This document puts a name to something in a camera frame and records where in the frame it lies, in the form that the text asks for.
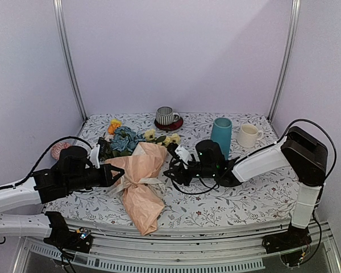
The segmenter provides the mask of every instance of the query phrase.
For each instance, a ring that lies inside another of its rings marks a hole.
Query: red saucer
[[[161,125],[161,124],[158,123],[157,120],[154,121],[154,124],[160,130],[163,130],[163,131],[166,131],[166,132],[168,132],[168,131],[175,131],[175,130],[179,129],[183,125],[183,118],[180,117],[180,119],[178,121],[173,122],[170,125]]]

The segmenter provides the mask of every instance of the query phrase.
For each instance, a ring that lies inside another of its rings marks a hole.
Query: pink object
[[[59,160],[59,154],[63,149],[67,149],[68,147],[72,146],[68,142],[60,142],[55,144],[51,149],[51,155],[54,159]]]

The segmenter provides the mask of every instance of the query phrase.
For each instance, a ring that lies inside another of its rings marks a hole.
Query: teal cup
[[[225,159],[228,159],[231,145],[232,122],[228,118],[217,118],[212,127],[211,140],[220,145]]]

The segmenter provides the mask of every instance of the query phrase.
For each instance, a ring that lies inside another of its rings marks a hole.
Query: white mug
[[[157,110],[155,120],[160,125],[171,125],[180,119],[179,113],[175,113],[169,106],[163,106]]]
[[[238,143],[245,148],[255,146],[257,140],[264,137],[264,132],[259,130],[255,125],[250,123],[242,124],[238,134]]]

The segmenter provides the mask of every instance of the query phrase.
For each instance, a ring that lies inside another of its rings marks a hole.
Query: lavender wall
[[[275,127],[280,133],[302,117],[324,127],[338,149],[336,169],[327,181],[318,214],[328,219],[341,254],[341,1],[302,1]]]
[[[0,184],[25,176],[51,142],[80,126],[52,1],[0,1]],[[40,167],[52,164],[48,156]],[[17,241],[0,246],[0,273],[10,272]]]
[[[266,113],[290,0],[64,1],[89,114]]]

